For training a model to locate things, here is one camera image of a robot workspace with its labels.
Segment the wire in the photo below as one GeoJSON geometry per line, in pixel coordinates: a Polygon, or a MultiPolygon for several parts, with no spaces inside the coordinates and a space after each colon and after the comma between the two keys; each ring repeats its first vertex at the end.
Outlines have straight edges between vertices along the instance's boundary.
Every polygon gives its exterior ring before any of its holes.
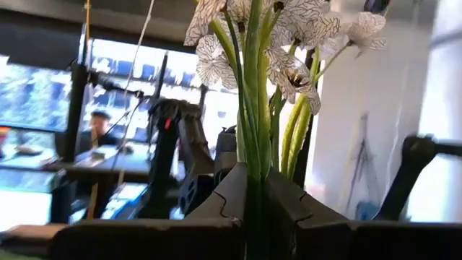
{"type": "MultiPolygon", "coordinates": [[[[138,45],[136,46],[135,56],[134,56],[133,61],[131,63],[130,73],[128,74],[128,79],[127,79],[127,83],[126,83],[126,86],[125,86],[125,91],[123,92],[123,99],[124,99],[123,104],[124,104],[125,108],[127,107],[127,104],[128,104],[128,97],[127,97],[128,86],[130,84],[131,78],[133,77],[133,70],[134,70],[134,67],[135,67],[136,57],[138,56],[139,48],[141,47],[141,42],[143,41],[144,34],[146,33],[147,25],[149,24],[149,21],[151,20],[152,7],[153,6],[154,6],[154,0],[151,0],[151,4],[149,5],[149,11],[147,13],[146,20],[144,21],[143,30],[141,31],[141,35],[139,36],[139,39],[138,39],[138,45]]],[[[124,154],[126,154],[126,137],[127,137],[127,133],[128,133],[128,128],[130,126],[131,119],[133,118],[134,113],[135,113],[135,110],[131,114],[130,120],[125,125],[125,129],[124,129],[125,131],[124,131],[124,134],[123,134],[121,147],[119,147],[119,150],[122,149],[124,154]]],[[[125,163],[122,164],[122,168],[121,168],[121,171],[120,171],[119,176],[118,176],[117,187],[119,187],[123,183],[124,174],[125,174],[125,163]]]]}
{"type": "MultiPolygon", "coordinates": [[[[415,32],[417,30],[417,27],[419,25],[419,14],[420,14],[420,5],[422,3],[422,0],[414,0],[414,9],[412,12],[412,22],[411,22],[411,33],[409,34],[408,38],[408,44],[407,46],[411,49],[414,50],[413,46],[415,44],[415,32]]],[[[387,162],[387,179],[386,179],[386,190],[391,186],[391,164],[393,162],[393,156],[396,151],[396,146],[398,145],[398,139],[399,139],[399,125],[401,124],[401,114],[403,110],[403,103],[404,103],[404,93],[406,92],[407,89],[407,84],[408,84],[408,78],[409,78],[409,70],[411,68],[411,59],[412,55],[408,56],[407,62],[404,66],[403,74],[402,74],[402,80],[401,80],[401,92],[400,92],[400,99],[399,99],[399,107],[398,107],[398,113],[396,115],[396,122],[395,122],[395,137],[393,140],[393,146],[391,147],[390,154],[388,156],[388,162],[387,162]]]]}
{"type": "MultiPolygon", "coordinates": [[[[89,44],[90,42],[90,9],[91,9],[91,3],[90,3],[90,0],[87,0],[87,3],[85,4],[85,9],[86,9],[86,17],[85,17],[85,24],[86,24],[86,27],[87,29],[85,30],[86,31],[86,38],[85,38],[85,43],[86,45],[89,44]]],[[[92,142],[91,143],[92,147],[97,145],[97,142],[95,144],[95,142],[92,142]]],[[[96,199],[97,199],[97,193],[98,193],[98,182],[96,182],[95,184],[93,184],[92,186],[92,193],[90,195],[90,205],[88,206],[88,213],[87,213],[87,219],[88,220],[92,220],[93,217],[94,217],[94,214],[95,214],[95,207],[96,207],[96,199]]]]}

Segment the flower bouquet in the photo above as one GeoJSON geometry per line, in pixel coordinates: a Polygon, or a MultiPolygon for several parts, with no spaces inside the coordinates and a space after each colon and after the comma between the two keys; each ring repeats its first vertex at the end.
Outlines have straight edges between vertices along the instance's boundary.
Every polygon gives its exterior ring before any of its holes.
{"type": "Polygon", "coordinates": [[[238,89],[237,156],[249,172],[246,225],[253,230],[249,259],[266,258],[263,183],[270,168],[292,178],[309,120],[321,108],[316,83],[345,49],[357,47],[359,57],[383,48],[384,26],[383,16],[331,12],[324,0],[197,0],[184,42],[197,45],[197,73],[207,86],[221,80],[238,89]],[[295,57],[297,48],[311,50],[311,64],[295,57]],[[271,99],[268,82],[277,86],[271,99]],[[279,115],[286,102],[295,105],[280,152],[279,115]]]}

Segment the black pole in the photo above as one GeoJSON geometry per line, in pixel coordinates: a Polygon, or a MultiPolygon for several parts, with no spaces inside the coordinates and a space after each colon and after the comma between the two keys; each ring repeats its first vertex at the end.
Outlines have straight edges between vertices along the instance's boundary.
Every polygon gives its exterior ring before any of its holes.
{"type": "Polygon", "coordinates": [[[201,99],[199,100],[199,108],[201,109],[201,121],[204,120],[204,106],[205,106],[205,96],[207,95],[207,92],[209,91],[209,88],[201,84],[201,99]]]}
{"type": "Polygon", "coordinates": [[[160,67],[159,79],[157,80],[156,89],[154,91],[154,99],[157,100],[160,98],[160,90],[162,90],[162,85],[164,84],[165,70],[167,68],[168,61],[168,51],[165,52],[164,59],[162,60],[162,66],[160,67]]]}
{"type": "Polygon", "coordinates": [[[72,89],[71,101],[69,103],[69,114],[66,129],[66,149],[64,150],[63,161],[73,163],[75,152],[78,147],[79,125],[82,115],[82,104],[87,85],[87,25],[82,25],[82,34],[80,35],[79,53],[76,63],[72,66],[72,89]]]}

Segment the man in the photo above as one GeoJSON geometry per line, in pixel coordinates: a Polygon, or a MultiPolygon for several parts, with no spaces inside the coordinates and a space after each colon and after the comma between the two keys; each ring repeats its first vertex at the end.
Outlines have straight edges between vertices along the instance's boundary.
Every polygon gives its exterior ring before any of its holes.
{"type": "Polygon", "coordinates": [[[93,111],[90,120],[91,129],[83,131],[81,136],[91,140],[92,147],[102,145],[118,145],[118,139],[113,136],[110,130],[110,116],[104,111],[93,111]]]}
{"type": "MultiPolygon", "coordinates": [[[[110,133],[110,116],[104,111],[92,112],[92,118],[90,120],[91,129],[83,131],[81,141],[91,141],[93,148],[100,147],[102,145],[118,145],[119,140],[110,133]]],[[[78,183],[77,193],[85,196],[90,196],[92,193],[92,187],[95,184],[97,186],[97,202],[95,204],[95,211],[93,218],[101,218],[103,215],[106,205],[109,203],[111,196],[116,189],[116,178],[111,175],[106,175],[104,178],[100,178],[97,182],[82,181],[78,183]]],[[[85,212],[84,218],[87,217],[88,210],[85,212]]]]}

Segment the desk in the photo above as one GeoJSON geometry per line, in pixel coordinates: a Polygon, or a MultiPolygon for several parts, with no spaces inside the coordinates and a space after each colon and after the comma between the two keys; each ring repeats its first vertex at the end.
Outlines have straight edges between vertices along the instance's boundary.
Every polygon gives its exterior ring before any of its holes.
{"type": "Polygon", "coordinates": [[[56,156],[54,149],[44,149],[39,155],[20,155],[13,144],[4,145],[2,150],[5,157],[0,160],[0,167],[17,170],[40,170],[45,161],[56,156]]]}
{"type": "Polygon", "coordinates": [[[119,154],[104,160],[95,161],[95,163],[82,163],[84,161],[92,161],[92,151],[84,152],[76,156],[76,163],[66,164],[63,162],[53,165],[53,169],[66,170],[66,174],[70,179],[86,179],[94,178],[95,176],[117,176],[121,169],[125,169],[126,182],[148,183],[150,160],[148,160],[147,149],[138,149],[133,154],[119,154]]]}

